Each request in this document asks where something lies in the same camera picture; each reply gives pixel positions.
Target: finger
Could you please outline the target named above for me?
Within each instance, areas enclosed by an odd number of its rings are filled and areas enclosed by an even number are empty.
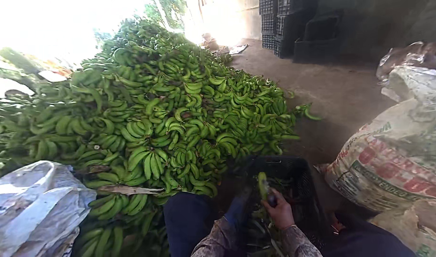
[[[261,200],[261,203],[269,213],[272,212],[273,208],[267,201]]]
[[[283,197],[283,195],[280,192],[278,192],[276,189],[272,188],[272,192],[274,193],[274,195],[275,195],[275,197],[277,199],[278,204],[286,203],[287,202],[285,200],[285,198]]]

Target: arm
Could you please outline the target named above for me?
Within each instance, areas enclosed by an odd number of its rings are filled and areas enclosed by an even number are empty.
[[[235,228],[223,217],[215,221],[210,234],[196,245],[191,257],[222,257],[235,248],[236,241]]]
[[[273,208],[266,201],[262,201],[262,204],[275,222],[275,226],[281,230],[283,248],[288,252],[289,257],[321,257],[319,250],[295,225],[291,205],[277,190],[272,191],[277,206]]]
[[[244,190],[232,200],[224,217],[216,220],[210,234],[202,239],[192,251],[192,257],[223,257],[237,249],[237,231],[246,219],[245,206],[251,194],[251,188]]]

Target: wall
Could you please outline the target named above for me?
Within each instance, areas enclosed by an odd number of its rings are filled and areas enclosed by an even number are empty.
[[[436,0],[319,0],[318,13],[344,9],[341,52],[378,60],[392,47],[436,41]]]
[[[262,40],[261,16],[259,15],[259,0],[236,0],[245,25],[244,38]]]

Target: dark wall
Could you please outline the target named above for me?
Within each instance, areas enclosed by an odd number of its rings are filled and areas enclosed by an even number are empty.
[[[343,9],[341,53],[379,60],[392,47],[436,41],[436,0],[319,0],[318,14]]]

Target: hand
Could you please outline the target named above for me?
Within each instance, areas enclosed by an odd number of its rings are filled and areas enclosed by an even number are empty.
[[[272,188],[272,192],[276,197],[277,206],[271,207],[267,201],[262,200],[269,215],[275,222],[275,226],[281,230],[287,229],[289,226],[294,225],[294,218],[292,217],[291,205],[277,190]]]

